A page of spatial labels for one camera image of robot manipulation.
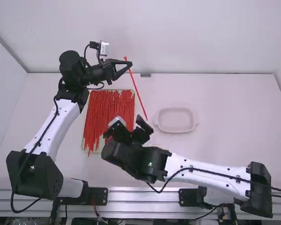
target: bundle of red sticks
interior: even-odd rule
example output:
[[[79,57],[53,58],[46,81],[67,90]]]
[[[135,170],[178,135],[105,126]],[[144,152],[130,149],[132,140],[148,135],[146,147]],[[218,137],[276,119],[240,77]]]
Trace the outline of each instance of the bundle of red sticks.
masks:
[[[103,133],[107,130],[108,123],[116,116],[122,117],[127,129],[132,131],[134,114],[135,94],[131,90],[91,91],[84,125],[84,150],[88,149],[89,154],[99,152],[100,142],[107,142],[103,140]]]

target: white wall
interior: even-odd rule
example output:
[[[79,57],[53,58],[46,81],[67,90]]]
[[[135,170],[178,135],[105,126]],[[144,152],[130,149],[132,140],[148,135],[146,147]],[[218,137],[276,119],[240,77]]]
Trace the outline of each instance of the white wall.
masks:
[[[0,44],[0,144],[27,73]]]
[[[281,87],[281,0],[0,0],[0,36],[31,72],[103,39],[135,72],[275,73]]]

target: white bowl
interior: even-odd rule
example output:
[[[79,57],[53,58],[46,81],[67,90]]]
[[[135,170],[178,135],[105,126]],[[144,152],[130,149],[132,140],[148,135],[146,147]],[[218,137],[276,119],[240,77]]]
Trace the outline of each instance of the white bowl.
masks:
[[[194,109],[189,106],[173,106],[160,109],[153,123],[163,132],[185,133],[192,131],[199,118]]]

